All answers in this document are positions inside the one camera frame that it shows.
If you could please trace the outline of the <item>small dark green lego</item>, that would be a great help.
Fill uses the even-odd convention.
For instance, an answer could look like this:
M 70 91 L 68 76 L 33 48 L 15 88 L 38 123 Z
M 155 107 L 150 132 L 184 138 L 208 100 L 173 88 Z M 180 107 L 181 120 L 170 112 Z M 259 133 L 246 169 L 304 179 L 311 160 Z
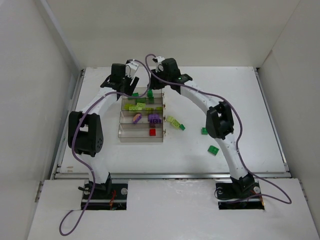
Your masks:
M 181 130 L 183 130 L 183 131 L 186 129 L 183 124 L 181 124 L 181 125 L 179 126 L 179 128 L 180 128 Z

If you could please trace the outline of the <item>purple arch lego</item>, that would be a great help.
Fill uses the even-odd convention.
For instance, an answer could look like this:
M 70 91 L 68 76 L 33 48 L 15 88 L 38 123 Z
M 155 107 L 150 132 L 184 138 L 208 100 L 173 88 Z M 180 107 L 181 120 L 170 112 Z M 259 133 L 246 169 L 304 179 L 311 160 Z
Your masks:
M 161 116 L 158 113 L 149 114 L 147 119 L 150 124 L 161 124 L 162 123 Z

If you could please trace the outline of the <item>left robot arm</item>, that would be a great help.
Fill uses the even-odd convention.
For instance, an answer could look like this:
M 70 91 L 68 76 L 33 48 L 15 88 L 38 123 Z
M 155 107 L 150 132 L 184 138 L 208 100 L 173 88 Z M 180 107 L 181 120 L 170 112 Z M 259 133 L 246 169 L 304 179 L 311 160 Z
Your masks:
M 120 96 L 133 94 L 139 81 L 135 76 L 138 68 L 139 64 L 134 60 L 128 60 L 126 64 L 112 64 L 110 75 L 102 82 L 91 102 L 68 116 L 68 146 L 73 157 L 88 169 L 89 183 L 83 190 L 90 194 L 111 192 L 110 172 L 98 159 L 104 144 L 101 120 Z

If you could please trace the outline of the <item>lime lego long brick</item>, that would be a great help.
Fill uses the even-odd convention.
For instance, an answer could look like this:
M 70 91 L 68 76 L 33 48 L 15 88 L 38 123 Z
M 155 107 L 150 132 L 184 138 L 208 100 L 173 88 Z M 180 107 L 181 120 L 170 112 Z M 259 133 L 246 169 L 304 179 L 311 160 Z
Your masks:
M 179 129 L 181 125 L 176 119 L 173 119 L 170 124 L 176 129 Z

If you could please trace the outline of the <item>long green lego brick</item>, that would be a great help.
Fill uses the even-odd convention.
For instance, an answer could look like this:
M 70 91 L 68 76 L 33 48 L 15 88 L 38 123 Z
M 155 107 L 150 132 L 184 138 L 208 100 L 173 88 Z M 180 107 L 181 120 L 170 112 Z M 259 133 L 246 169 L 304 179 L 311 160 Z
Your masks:
M 143 103 L 145 104 L 147 102 L 147 99 L 146 98 L 136 98 L 135 99 L 135 102 L 136 103 Z

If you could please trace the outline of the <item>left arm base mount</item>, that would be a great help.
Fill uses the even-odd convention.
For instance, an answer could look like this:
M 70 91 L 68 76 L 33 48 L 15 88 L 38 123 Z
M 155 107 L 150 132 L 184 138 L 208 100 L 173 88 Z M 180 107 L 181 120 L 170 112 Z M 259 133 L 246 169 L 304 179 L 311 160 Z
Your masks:
M 110 192 L 94 190 L 86 210 L 124 211 L 127 209 L 128 184 L 113 183 Z

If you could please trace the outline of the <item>green lego 2x2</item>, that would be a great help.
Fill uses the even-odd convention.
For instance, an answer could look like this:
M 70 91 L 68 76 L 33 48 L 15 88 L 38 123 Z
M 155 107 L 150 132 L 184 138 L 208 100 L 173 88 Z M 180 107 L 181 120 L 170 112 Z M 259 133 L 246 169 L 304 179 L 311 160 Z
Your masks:
M 201 134 L 202 134 L 202 135 L 208 135 L 208 131 L 207 131 L 207 129 L 206 129 L 205 127 L 203 127 L 203 128 L 201 129 Z

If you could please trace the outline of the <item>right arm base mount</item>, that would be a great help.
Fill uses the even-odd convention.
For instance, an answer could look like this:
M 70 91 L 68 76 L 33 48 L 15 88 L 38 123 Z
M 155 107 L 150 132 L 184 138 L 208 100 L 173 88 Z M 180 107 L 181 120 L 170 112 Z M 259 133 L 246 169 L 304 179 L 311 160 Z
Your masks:
M 237 193 L 231 182 L 217 182 L 214 196 L 219 210 L 264 210 L 260 185 L 255 182 L 244 192 Z

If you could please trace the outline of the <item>pale lime lego 2x2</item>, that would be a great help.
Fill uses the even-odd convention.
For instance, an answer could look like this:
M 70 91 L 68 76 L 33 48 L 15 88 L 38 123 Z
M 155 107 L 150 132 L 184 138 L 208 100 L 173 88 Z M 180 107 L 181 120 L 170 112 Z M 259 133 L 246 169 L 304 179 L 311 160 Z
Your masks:
M 145 104 L 145 103 L 138 102 L 138 103 L 136 104 L 136 109 L 137 109 L 138 111 L 142 111 L 142 110 L 144 110 L 145 108 L 146 108 L 146 104 Z
M 172 123 L 174 120 L 175 120 L 175 118 L 172 117 L 172 116 L 170 116 L 170 115 L 168 115 L 168 116 L 166 117 L 166 121 L 169 122 L 169 123 Z

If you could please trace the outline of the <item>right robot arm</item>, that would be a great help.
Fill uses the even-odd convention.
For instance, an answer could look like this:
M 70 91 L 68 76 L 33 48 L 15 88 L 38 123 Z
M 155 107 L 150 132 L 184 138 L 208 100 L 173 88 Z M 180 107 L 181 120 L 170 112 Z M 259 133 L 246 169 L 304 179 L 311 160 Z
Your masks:
M 234 135 L 232 107 L 223 97 L 206 94 L 188 74 L 181 73 L 174 58 L 152 55 L 155 69 L 150 71 L 151 88 L 162 89 L 170 86 L 178 94 L 191 100 L 206 115 L 205 128 L 215 139 L 229 167 L 232 183 L 218 189 L 226 196 L 221 200 L 245 199 L 251 194 L 255 180 L 244 167 Z

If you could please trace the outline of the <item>green lego small block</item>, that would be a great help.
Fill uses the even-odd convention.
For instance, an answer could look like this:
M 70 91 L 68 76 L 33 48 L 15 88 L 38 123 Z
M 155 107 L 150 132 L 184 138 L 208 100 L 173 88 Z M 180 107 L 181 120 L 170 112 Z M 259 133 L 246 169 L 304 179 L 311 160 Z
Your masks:
M 147 91 L 147 97 L 148 97 L 148 98 L 153 98 L 153 97 L 154 97 L 153 91 L 152 91 L 151 89 L 149 89 L 149 90 Z

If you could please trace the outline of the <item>red lego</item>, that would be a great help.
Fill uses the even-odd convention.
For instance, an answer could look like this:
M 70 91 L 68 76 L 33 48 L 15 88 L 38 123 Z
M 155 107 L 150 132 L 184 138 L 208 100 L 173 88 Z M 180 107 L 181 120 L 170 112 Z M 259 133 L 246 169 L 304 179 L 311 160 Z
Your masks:
M 151 137 L 154 137 L 154 136 L 156 136 L 156 129 L 155 128 L 151 128 L 151 129 L 149 129 L 149 135 L 151 136 Z

